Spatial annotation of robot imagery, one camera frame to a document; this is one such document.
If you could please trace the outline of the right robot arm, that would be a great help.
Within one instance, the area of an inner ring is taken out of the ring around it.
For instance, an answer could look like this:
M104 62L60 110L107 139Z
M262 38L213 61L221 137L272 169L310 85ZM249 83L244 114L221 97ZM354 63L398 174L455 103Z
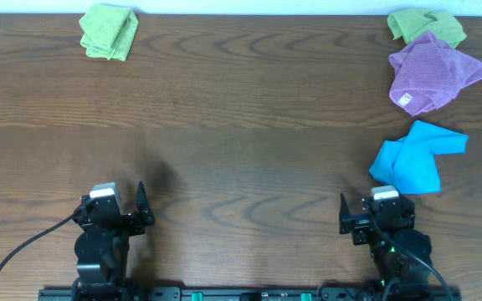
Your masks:
M361 200L352 214L341 196L339 232L354 245L367 245L381 280L355 293L356 300L433 300L428 277L437 272L430 258L430 236L416 230L415 204L392 187Z

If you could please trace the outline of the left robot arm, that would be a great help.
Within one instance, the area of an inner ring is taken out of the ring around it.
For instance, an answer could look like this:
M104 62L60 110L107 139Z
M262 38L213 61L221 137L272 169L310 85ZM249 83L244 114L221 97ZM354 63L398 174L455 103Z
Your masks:
M71 287L72 300L134 300L138 286L126 281L129 238L142 235L155 223L144 185L136 190L133 213L121 213L121 198L114 182L99 184L80 198L73 221L83 233L74 253L78 278Z

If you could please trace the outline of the blue cloth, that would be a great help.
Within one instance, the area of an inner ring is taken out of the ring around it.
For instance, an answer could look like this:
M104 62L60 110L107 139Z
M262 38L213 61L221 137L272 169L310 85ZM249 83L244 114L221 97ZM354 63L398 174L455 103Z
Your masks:
M436 156L464 154L469 137L421 120L408 135L383 142L369 173L402 194L431 194L441 191Z

